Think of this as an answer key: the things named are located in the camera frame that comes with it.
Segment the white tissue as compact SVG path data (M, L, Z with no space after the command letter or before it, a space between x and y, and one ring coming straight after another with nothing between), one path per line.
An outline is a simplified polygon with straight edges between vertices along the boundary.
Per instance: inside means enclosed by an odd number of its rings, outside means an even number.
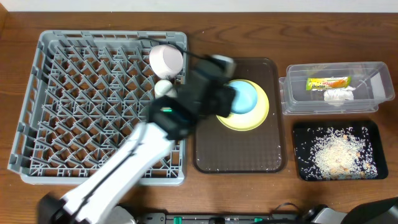
M328 89L324 92L324 101L329 105L341 106L345 101L354 100L353 91L355 88L348 86L346 88Z

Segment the dark brown serving tray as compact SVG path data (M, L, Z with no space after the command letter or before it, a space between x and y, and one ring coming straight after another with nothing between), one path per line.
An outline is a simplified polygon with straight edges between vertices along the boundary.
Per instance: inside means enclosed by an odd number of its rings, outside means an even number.
M234 77L258 84L268 98L258 127L235 131L212 116L195 133L193 164L202 173L277 173L286 163L285 136L275 63L268 58L239 58Z

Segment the cream white cup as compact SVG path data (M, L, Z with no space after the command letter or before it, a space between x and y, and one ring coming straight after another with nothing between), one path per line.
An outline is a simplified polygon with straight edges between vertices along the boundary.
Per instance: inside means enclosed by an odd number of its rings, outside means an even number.
M173 84L168 80L159 80L154 87L155 98L168 96L171 98L177 97L177 91Z

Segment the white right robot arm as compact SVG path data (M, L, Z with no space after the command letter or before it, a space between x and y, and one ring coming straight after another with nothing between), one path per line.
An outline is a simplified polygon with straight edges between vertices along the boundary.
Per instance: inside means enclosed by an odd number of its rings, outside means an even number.
M397 197L364 203L348 213L321 204L309 210L302 220L329 224L397 224Z

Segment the black waste tray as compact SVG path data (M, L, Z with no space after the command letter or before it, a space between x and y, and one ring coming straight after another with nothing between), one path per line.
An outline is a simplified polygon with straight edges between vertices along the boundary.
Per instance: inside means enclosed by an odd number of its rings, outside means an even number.
M375 122L371 120L354 120L354 121L348 121L348 120L342 120L342 121L302 121L295 123L293 126L293 132L292 132L292 139L293 139L293 144L294 144L294 152L295 152L295 146L297 144L297 141L295 140L296 136L303 137L303 134L297 135L295 132L296 131L303 131L307 128L336 128L336 129L341 129L341 128L347 128L349 126L359 128L359 127L366 127L369 130L369 136L371 140L371 144L373 146L373 152L374 152L374 160L376 162L376 167L378 171L378 176L374 179L385 179L388 176L388 168L387 168L387 163L386 163L386 158L384 155L383 151L383 146L381 142L381 137L379 134L379 129L378 126Z

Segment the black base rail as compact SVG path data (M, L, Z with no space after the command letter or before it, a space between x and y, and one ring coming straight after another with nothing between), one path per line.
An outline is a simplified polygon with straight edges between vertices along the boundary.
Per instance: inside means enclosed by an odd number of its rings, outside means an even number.
M310 223L293 213L273 215L237 214L166 214L145 213L135 218L137 224L258 224L258 223Z

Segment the grey plastic dishwasher rack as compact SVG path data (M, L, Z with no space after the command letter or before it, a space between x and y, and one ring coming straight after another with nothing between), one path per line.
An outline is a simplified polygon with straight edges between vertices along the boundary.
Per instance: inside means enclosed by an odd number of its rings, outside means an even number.
M158 81L159 43L187 49L183 32L41 33L7 168L32 185L78 185L144 121Z

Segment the yellow-green plate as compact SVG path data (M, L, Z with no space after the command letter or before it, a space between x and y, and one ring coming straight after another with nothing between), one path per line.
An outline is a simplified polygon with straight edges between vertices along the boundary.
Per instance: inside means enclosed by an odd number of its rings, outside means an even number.
M226 118L218 115L216 116L221 124L235 131L249 131L257 128L267 118L270 108L269 99L265 91L258 84L250 80L246 81L252 84L257 91L257 104L254 109L246 114L234 114L230 112L229 116Z

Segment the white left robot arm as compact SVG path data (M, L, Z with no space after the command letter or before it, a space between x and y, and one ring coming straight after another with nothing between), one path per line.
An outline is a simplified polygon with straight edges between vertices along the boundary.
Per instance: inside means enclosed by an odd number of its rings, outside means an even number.
M88 180L57 199L45 195L37 205L37 223L104 223L121 198L133 188L176 141L183 140L210 115L228 116L235 90L232 72L193 72L177 96L167 95L148 107L118 151Z

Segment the white bowl with food residue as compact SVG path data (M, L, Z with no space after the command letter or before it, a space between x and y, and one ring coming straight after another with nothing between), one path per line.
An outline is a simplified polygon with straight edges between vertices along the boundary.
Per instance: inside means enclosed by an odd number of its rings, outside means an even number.
M157 45L150 50L149 63L161 79L173 79L182 71L183 55L171 45Z

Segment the green orange snack wrapper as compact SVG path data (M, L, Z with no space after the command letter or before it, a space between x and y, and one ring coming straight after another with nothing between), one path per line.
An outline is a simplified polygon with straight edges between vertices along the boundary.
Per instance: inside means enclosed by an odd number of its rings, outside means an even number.
M308 78L305 89L310 91L346 88L350 83L351 77Z

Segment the clear plastic waste bin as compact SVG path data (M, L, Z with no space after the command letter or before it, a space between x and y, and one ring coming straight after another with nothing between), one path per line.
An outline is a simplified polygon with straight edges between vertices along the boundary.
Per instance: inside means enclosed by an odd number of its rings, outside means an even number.
M389 69L384 62L341 62L290 65L279 79L285 115L372 113L395 98ZM324 101L326 90L305 89L308 78L351 77L354 100L341 106Z

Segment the spilled rice food waste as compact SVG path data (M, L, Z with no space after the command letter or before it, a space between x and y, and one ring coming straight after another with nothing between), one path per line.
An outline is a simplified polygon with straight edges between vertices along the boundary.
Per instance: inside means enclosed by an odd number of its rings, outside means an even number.
M307 128L296 131L299 175L303 180L374 179L378 176L368 128Z

